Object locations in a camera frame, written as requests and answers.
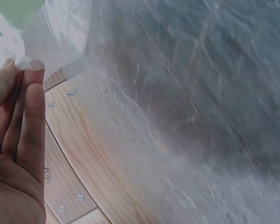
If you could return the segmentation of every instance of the gray surface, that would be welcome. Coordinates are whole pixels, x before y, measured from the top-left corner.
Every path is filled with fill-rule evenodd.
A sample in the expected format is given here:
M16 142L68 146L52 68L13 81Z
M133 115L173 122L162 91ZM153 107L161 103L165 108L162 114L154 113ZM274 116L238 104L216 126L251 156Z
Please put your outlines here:
M161 224L280 224L280 0L94 1L83 70Z

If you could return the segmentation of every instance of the wrinkled plastic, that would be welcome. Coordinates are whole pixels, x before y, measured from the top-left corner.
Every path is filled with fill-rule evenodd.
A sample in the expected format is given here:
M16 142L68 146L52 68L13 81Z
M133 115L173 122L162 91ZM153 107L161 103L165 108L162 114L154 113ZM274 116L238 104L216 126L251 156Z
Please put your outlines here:
M280 0L96 0L89 40L62 72L159 224L280 224Z
M0 67L12 58L19 69L45 67L48 77L83 55L92 0L46 0L36 10L41 1L34 0L30 12L20 18L13 8L0 6Z

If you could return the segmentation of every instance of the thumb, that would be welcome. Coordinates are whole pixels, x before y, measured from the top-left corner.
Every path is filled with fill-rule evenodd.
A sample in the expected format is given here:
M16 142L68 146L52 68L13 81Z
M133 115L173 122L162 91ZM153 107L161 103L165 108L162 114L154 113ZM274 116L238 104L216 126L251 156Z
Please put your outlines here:
M0 70L0 107L12 93L16 76L17 69L14 60L7 59Z

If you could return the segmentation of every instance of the finger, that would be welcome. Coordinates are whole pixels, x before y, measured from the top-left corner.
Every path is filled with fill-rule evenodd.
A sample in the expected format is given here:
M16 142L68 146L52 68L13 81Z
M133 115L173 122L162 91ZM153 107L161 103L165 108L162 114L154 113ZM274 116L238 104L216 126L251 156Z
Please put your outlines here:
M27 88L31 84L42 85L44 79L44 72L45 72L44 70L39 70L39 71L26 70L24 72L20 93L14 108L14 114L12 116L10 126L3 140L2 151L1 151L2 154L10 157L13 160L15 160L16 157L16 150L21 135L22 120L23 120L23 113L24 113L24 102L25 102Z
M39 84L27 89L24 119L16 163L26 169L40 184L44 184L45 164L45 95Z
M19 90L21 86L21 80L23 77L23 72L17 75L15 86L12 94L7 98L5 103L0 108L0 153L6 132L11 125L11 118L13 117L15 102L19 95Z
M12 59L7 59L0 70L0 107L14 89L17 69Z

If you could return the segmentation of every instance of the wooden floor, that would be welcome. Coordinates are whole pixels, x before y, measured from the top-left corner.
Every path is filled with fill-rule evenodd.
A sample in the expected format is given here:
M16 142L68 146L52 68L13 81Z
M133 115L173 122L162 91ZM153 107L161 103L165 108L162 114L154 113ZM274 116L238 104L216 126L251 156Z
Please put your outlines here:
M156 224L97 136L62 73L44 83L47 224Z

